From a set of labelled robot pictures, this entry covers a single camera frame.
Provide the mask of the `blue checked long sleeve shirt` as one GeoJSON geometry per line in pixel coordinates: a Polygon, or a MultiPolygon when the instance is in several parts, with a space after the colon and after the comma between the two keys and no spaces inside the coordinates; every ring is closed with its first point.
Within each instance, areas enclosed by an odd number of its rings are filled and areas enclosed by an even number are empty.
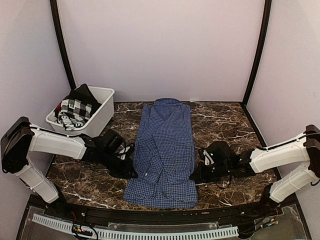
{"type": "Polygon", "coordinates": [[[174,98],[143,107],[135,141],[132,178],[123,199],[159,209],[188,209],[198,204],[190,179],[196,164],[191,108],[174,98]]]}

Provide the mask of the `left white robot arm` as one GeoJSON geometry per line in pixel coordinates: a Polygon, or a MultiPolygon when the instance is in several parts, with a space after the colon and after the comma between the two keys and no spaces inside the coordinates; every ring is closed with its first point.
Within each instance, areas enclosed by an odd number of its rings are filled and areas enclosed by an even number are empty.
{"type": "Polygon", "coordinates": [[[133,143],[109,129],[103,135],[91,137],[84,133],[68,135],[41,128],[20,117],[0,140],[3,173],[17,176],[27,187],[37,193],[60,218],[67,218],[70,206],[50,180],[32,163],[30,152],[66,156],[75,160],[101,164],[115,178],[137,178],[131,155],[133,143]]]}

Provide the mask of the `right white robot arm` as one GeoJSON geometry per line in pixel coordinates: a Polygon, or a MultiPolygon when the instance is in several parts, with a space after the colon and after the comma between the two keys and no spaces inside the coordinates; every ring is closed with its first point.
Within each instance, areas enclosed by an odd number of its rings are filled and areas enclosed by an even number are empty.
{"type": "Polygon", "coordinates": [[[300,163],[282,179],[267,185],[255,213],[266,217],[288,196],[320,181],[320,130],[306,126],[296,137],[272,146],[257,147],[236,154],[225,141],[215,141],[199,151],[201,162],[190,179],[197,184],[217,183],[222,177],[251,177],[266,170],[300,163]]]}

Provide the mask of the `white plastic bin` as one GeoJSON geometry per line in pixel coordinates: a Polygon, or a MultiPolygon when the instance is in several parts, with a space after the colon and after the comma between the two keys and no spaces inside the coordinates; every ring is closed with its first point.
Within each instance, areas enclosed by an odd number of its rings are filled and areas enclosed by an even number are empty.
{"type": "Polygon", "coordinates": [[[67,135],[79,135],[85,134],[90,137],[97,137],[101,134],[105,126],[114,116],[114,93],[115,90],[112,88],[88,86],[89,90],[96,98],[96,100],[101,104],[98,110],[93,114],[93,116],[80,128],[75,130],[66,131],[64,127],[56,122],[54,115],[54,110],[52,110],[45,118],[45,121],[51,125],[51,127],[59,133],[67,135]]]}

